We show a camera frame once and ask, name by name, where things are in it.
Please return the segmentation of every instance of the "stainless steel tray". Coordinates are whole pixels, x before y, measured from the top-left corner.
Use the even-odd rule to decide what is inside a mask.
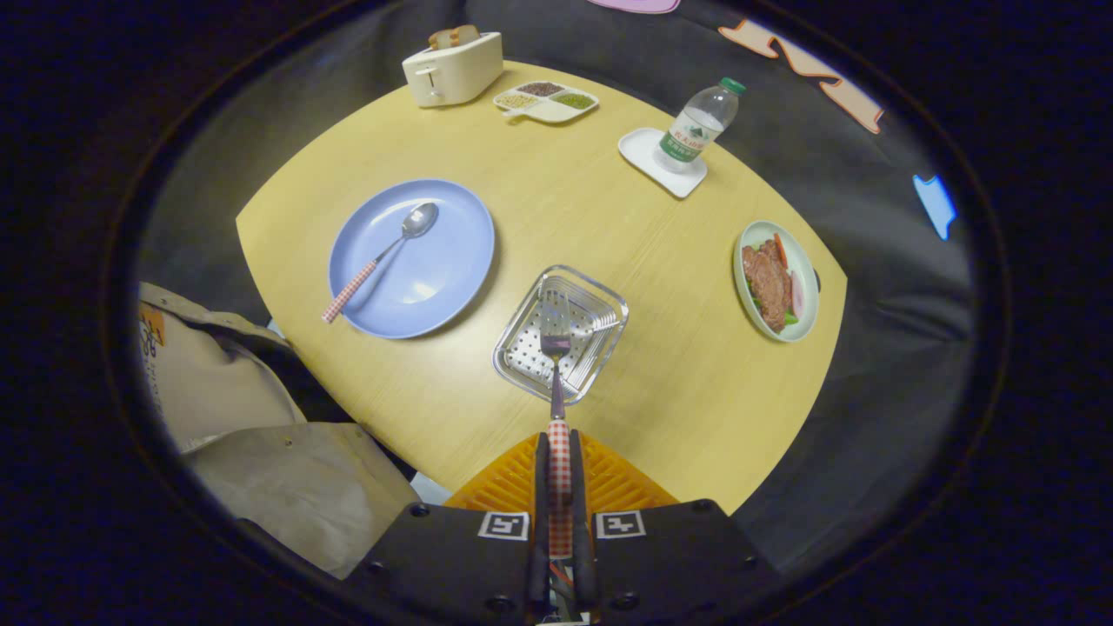
[[[542,398],[552,398],[552,359],[541,352],[542,287],[568,294],[572,315],[572,350],[561,359],[564,403],[575,404],[588,394],[622,336],[630,309],[619,294],[567,265],[553,265],[538,276],[522,304],[499,338],[491,360],[502,378]]]

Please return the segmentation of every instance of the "bottle label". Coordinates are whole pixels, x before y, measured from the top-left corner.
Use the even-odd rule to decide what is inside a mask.
[[[668,135],[661,137],[661,149],[677,160],[689,163],[718,136],[719,133],[696,121],[686,111],[680,111]]]

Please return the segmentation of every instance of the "green bottle cap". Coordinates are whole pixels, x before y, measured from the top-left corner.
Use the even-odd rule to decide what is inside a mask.
[[[741,96],[742,91],[746,91],[746,86],[733,78],[723,78],[719,81],[719,85],[726,87],[730,91],[733,91],[736,96]]]

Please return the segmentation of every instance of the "checkered fork handle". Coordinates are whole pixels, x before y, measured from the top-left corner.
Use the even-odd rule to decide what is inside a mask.
[[[572,454],[568,422],[549,422],[549,558],[572,557]]]
[[[378,265],[377,258],[364,265],[363,270],[359,270],[359,273],[356,274],[354,278],[352,278],[352,282],[344,285],[344,288],[342,288],[341,293],[336,295],[336,299],[333,300],[333,303],[328,305],[328,309],[325,309],[325,313],[324,315],[321,316],[321,319],[332,324],[333,320],[335,320],[336,316],[341,314],[341,311],[344,309],[344,305],[347,304],[347,301],[352,300],[352,296],[355,295],[355,292],[359,291],[359,285],[362,285],[364,281],[367,280],[367,276],[370,276],[371,273],[375,271],[376,265]]]

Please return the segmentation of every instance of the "wooden table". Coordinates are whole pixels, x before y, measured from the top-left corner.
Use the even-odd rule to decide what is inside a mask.
[[[548,402],[495,373],[491,353],[526,291],[563,263],[626,297],[630,322],[584,400],[582,429],[680,500],[730,511],[768,476],[815,402],[838,338],[846,275],[769,185],[712,144],[684,200],[619,155],[617,143],[671,115],[602,85],[518,62],[467,105],[420,109],[398,89],[329,128],[284,165],[236,219],[252,275],[278,326],[329,393],[380,441],[451,491],[544,430]],[[600,99],[559,126],[508,120],[491,97],[550,79]],[[742,99],[745,115],[745,97]],[[430,335],[390,341],[321,313],[345,219],[412,178],[456,182],[498,233],[475,300]],[[823,280],[804,341],[762,336],[733,287],[731,250],[755,219],[788,228]]]

